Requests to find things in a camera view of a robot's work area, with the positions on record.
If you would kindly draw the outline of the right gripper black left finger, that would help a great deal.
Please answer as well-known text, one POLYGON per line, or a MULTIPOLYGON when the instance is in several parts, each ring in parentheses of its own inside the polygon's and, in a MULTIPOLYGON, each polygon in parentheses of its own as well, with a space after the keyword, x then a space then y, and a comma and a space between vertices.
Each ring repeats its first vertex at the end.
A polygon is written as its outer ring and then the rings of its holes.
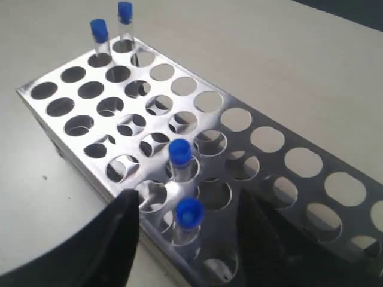
POLYGON ((1 275, 1 286, 126 286, 138 240, 138 192, 124 190, 71 238, 1 275))

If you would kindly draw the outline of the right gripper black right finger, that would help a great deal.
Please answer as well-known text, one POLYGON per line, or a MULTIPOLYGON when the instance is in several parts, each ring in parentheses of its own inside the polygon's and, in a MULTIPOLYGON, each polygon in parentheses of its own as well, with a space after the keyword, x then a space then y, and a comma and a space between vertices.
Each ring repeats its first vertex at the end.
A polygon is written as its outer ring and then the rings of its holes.
POLYGON ((381 278, 333 255, 245 189, 236 232, 245 286, 382 286, 381 278))

